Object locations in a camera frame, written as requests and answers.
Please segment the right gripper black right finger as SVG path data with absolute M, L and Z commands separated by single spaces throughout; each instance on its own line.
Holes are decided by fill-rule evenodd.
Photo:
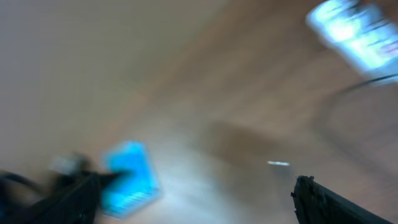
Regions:
M 290 195 L 300 224 L 392 224 L 316 183 L 312 176 L 298 176 Z

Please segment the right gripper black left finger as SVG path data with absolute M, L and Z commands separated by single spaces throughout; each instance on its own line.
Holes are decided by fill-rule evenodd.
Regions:
M 29 179 L 13 174 L 1 174 L 2 224 L 91 224 L 95 222 L 100 204 L 101 184 L 97 173 L 77 177 L 52 195 L 32 205 L 23 205 L 11 196 L 13 181 L 40 194 L 40 187 Z

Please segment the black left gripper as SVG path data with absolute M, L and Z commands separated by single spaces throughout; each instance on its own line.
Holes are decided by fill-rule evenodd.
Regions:
M 55 173 L 52 179 L 51 190 L 61 190 L 68 187 L 91 174 L 97 174 L 101 189 L 107 187 L 116 179 L 129 175 L 126 170 L 97 173 L 92 170 L 89 158 L 83 154 L 72 154 L 69 156 L 56 157 L 50 163 L 50 169 Z

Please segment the blue screen smartphone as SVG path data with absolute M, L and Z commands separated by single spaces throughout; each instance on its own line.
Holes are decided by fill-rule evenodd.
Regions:
M 118 144 L 104 155 L 104 166 L 120 174 L 101 196 L 107 216 L 125 218 L 159 198 L 159 181 L 143 143 L 128 140 Z

